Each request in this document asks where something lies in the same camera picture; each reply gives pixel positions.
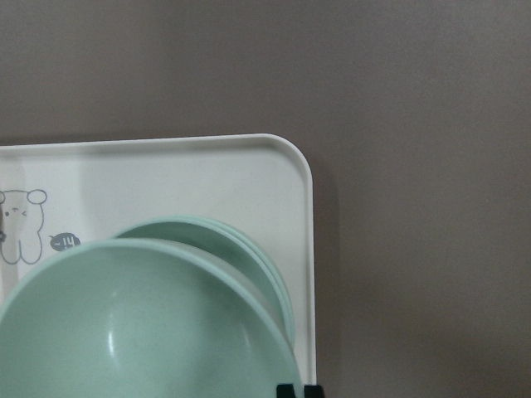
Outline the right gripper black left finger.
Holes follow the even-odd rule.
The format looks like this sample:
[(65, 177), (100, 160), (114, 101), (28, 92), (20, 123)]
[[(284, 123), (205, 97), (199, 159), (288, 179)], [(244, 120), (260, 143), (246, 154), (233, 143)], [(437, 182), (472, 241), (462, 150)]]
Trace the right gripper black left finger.
[(276, 386), (277, 398), (295, 398), (295, 382), (282, 381)]

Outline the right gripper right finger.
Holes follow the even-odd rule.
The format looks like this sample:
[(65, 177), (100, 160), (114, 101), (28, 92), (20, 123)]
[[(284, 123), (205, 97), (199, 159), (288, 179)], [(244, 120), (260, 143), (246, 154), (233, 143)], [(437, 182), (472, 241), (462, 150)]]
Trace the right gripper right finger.
[(324, 398), (324, 388), (316, 376), (304, 380), (303, 395), (304, 398)]

